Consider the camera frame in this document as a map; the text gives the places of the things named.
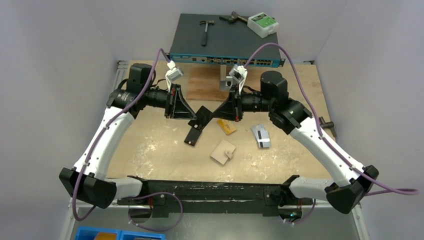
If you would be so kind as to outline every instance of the gray metal part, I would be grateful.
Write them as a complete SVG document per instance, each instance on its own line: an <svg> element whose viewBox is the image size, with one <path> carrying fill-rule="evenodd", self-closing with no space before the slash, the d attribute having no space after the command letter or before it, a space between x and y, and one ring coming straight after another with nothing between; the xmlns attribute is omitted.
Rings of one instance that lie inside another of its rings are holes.
<svg viewBox="0 0 424 240"><path fill-rule="evenodd" d="M201 39L205 27L199 25L199 22L205 20L214 20L215 25L209 26L207 46L202 46ZM258 47L266 43L278 43L277 34L261 38L241 21L228 23L220 20L218 15L182 13L169 53L249 58ZM277 48L266 47L256 55L256 58L281 57Z"/></svg>
<svg viewBox="0 0 424 240"><path fill-rule="evenodd" d="M306 214L308 207L304 206L303 209ZM172 225L177 218L177 213L171 213L169 218L152 218L143 224L151 228L163 228ZM179 225L162 233L167 240L367 240L362 235L366 229L357 229L361 220L352 213L341 214L331 207L320 205L308 220L295 227L283 224L279 217L263 217L261 214L184 213ZM83 222L74 223L68 239L75 239L78 226L149 232L128 224L128 208L93 211Z"/></svg>

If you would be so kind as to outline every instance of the plywood board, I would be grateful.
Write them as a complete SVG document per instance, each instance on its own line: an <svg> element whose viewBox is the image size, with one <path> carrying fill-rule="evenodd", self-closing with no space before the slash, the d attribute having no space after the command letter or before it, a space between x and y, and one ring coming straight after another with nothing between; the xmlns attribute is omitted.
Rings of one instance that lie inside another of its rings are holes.
<svg viewBox="0 0 424 240"><path fill-rule="evenodd" d="M131 61L152 64L152 61ZM176 83L181 84L182 93L187 99L191 69L199 64L177 63L184 76ZM320 79L314 65L296 65L304 90L312 101L319 116L329 121L326 102ZM258 74L253 79L259 81L261 72L279 71L288 81L290 97L306 104L297 86L293 70L289 64L280 68L257 67ZM165 76L168 67L160 61L156 67L157 79ZM166 83L160 82L165 89ZM188 100L194 111L201 106L214 111L220 101ZM167 119L165 110L147 106L123 135L110 162L108 178L121 178L128 175L145 179L175 181L212 181L239 183L283 183L293 174L306 178L328 178L329 174L318 160L299 142L272 124L267 112L246 112L243 120L233 122L237 131L226 135L213 119L204 129L195 147L184 143L190 126L188 120ZM260 149L252 134L251 127L263 124L269 132L271 148ZM232 160L221 165L210 157L221 140L237 147Z"/></svg>
<svg viewBox="0 0 424 240"><path fill-rule="evenodd" d="M261 88L260 77L264 72L264 67L248 67L247 72L244 85L259 91ZM200 101L224 101L227 99L228 90L220 90L220 73L219 65L197 64L197 66L192 66L188 78L187 99Z"/></svg>

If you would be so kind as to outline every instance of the hammer handle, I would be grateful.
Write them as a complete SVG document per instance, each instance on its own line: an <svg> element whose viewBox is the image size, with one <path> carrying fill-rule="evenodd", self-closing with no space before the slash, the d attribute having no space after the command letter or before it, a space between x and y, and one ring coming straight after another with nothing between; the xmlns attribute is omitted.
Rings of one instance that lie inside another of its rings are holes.
<svg viewBox="0 0 424 240"><path fill-rule="evenodd" d="M201 38L201 45L202 45L203 47L205 47L205 46L206 46L206 44L208 44L208 32L207 32L207 31L205 31L205 32L203 33L203 36L202 36L202 38Z"/></svg>

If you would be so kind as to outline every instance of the white wall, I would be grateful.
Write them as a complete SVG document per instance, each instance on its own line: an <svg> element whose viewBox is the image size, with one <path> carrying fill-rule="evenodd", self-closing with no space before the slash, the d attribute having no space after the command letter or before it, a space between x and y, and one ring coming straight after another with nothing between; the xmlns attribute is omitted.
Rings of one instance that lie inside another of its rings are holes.
<svg viewBox="0 0 424 240"><path fill-rule="evenodd" d="M90 0L115 58L152 59L169 51L181 13L245 16L265 12L279 22L278 41L291 58L314 60L348 0Z"/></svg>
<svg viewBox="0 0 424 240"><path fill-rule="evenodd" d="M421 190L423 13L422 0L350 0L316 60L339 144L381 182ZM423 193L362 203L372 239L423 238Z"/></svg>
<svg viewBox="0 0 424 240"><path fill-rule="evenodd" d="M58 239L116 63L82 0L0 1L1 239Z"/></svg>

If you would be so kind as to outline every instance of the metal frame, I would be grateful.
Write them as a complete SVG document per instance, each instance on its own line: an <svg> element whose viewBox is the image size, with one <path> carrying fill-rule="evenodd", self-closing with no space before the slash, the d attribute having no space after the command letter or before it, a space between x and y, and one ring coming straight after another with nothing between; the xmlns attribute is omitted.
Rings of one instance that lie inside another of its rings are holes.
<svg viewBox="0 0 424 240"><path fill-rule="evenodd" d="M71 201L72 201L72 199L69 201L68 211L66 213L63 229L61 231L60 238L59 238L60 240L73 240L73 239L70 239L70 238L71 238L71 235L72 235L76 221L73 217ZM77 200L76 207L77 207L77 212L79 212L80 209L86 209L86 210L90 209L92 207L92 205L85 203L83 201ZM304 209L310 209L312 206L311 205L304 205L302 207ZM118 205L117 200L114 200L108 208L113 208L113 209L145 209L145 210L150 209L150 207L147 206L147 205ZM296 208L296 206L285 205L285 206L282 206L282 207L279 207L279 208L281 208L281 209L292 209L292 208ZM327 201L317 200L315 208L331 209L332 206ZM365 221L364 221L364 216L363 216L363 213L362 213L361 204L356 205L352 209L352 216L354 218L355 227L356 227L359 239L360 240L370 240L368 230L367 230L367 226L366 226Z"/></svg>

